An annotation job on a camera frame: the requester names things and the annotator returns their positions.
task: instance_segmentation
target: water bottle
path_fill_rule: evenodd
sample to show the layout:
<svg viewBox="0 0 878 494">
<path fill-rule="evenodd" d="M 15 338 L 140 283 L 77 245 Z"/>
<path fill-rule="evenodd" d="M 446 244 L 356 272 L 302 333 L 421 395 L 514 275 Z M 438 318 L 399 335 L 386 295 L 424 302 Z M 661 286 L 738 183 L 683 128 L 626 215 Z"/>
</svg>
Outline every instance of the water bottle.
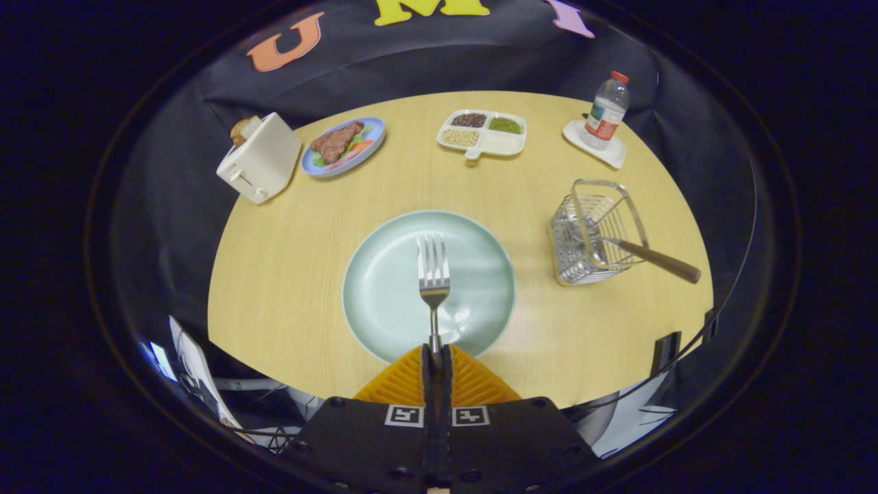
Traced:
<svg viewBox="0 0 878 494">
<path fill-rule="evenodd" d="M 628 78 L 615 70 L 594 96 L 592 111 L 586 120 L 583 141 L 592 148 L 606 149 L 615 128 L 628 110 Z"/>
</svg>

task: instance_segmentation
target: bottle label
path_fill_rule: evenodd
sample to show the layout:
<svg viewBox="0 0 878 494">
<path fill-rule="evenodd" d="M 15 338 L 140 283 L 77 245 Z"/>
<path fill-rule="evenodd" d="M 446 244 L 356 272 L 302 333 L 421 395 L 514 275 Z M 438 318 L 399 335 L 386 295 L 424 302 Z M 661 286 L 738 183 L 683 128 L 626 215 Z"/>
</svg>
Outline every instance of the bottle label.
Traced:
<svg viewBox="0 0 878 494">
<path fill-rule="evenodd" d="M 592 105 L 592 111 L 588 114 L 586 130 L 604 141 L 609 141 L 624 116 L 624 112 L 617 112 L 595 103 Z"/>
</svg>

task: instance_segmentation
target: toaster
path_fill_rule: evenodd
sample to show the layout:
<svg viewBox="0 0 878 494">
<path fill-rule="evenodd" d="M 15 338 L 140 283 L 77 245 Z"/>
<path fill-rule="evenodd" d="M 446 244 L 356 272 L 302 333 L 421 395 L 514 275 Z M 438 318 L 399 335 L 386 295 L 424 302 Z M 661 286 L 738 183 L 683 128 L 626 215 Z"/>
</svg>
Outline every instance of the toaster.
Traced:
<svg viewBox="0 0 878 494">
<path fill-rule="evenodd" d="M 226 153 L 217 175 L 250 202 L 262 204 L 285 189 L 301 150 L 296 133 L 272 113 L 241 146 Z"/>
</svg>

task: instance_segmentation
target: beans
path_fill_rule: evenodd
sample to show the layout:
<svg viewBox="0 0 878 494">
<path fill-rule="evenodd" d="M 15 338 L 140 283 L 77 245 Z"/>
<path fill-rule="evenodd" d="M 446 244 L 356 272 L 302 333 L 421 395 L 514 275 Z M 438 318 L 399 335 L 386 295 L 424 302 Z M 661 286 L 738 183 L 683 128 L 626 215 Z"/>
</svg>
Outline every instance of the beans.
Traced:
<svg viewBox="0 0 878 494">
<path fill-rule="evenodd" d="M 458 115 L 451 121 L 451 125 L 457 125 L 460 127 L 482 127 L 485 125 L 485 120 L 487 117 L 482 113 L 464 113 L 463 115 Z"/>
<path fill-rule="evenodd" d="M 453 128 L 445 129 L 442 133 L 442 140 L 452 146 L 463 146 L 469 148 L 476 145 L 479 139 L 479 133 L 472 130 L 454 130 Z"/>
<path fill-rule="evenodd" d="M 522 132 L 522 126 L 518 125 L 515 120 L 504 119 L 503 117 L 497 117 L 496 119 L 491 120 L 491 125 L 488 126 L 491 130 L 500 130 L 501 132 L 509 132 L 510 134 L 520 134 Z"/>
</svg>

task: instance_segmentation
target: blue plate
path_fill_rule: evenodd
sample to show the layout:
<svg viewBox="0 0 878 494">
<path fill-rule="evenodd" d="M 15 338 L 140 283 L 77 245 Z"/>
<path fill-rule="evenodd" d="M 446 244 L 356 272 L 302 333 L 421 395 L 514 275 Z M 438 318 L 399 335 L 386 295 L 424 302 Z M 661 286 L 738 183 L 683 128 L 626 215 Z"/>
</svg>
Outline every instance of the blue plate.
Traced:
<svg viewBox="0 0 878 494">
<path fill-rule="evenodd" d="M 334 132 L 340 128 L 344 128 L 353 121 L 362 122 L 363 125 L 365 125 L 366 127 L 372 126 L 372 128 L 369 129 L 369 132 L 366 132 L 363 135 L 363 140 L 373 140 L 374 142 L 368 148 L 360 151 L 360 154 L 348 159 L 347 161 L 345 161 L 346 156 L 342 156 L 339 161 L 328 164 L 326 166 L 317 166 L 314 164 L 314 152 L 311 150 L 311 143 L 309 142 L 306 144 L 305 152 L 302 154 L 301 164 L 302 170 L 304 170 L 305 173 L 314 177 L 333 177 L 340 173 L 344 173 L 351 168 L 354 168 L 355 166 L 369 159 L 369 156 L 372 156 L 372 153 L 375 152 L 375 149 L 378 149 L 378 146 L 381 145 L 381 142 L 384 142 L 385 124 L 384 121 L 381 119 L 375 117 L 365 117 L 362 119 L 348 120 L 342 124 L 330 128 L 328 131 L 321 134 L 321 136 L 329 134 L 330 132 Z"/>
<path fill-rule="evenodd" d="M 363 240 L 342 282 L 342 307 L 354 337 L 393 362 L 430 334 L 430 309 L 418 291 L 416 237 L 444 235 L 451 293 L 439 306 L 439 334 L 478 357 L 500 337 L 515 305 L 515 272 L 497 238 L 459 214 L 418 211 L 381 225 Z"/>
</svg>

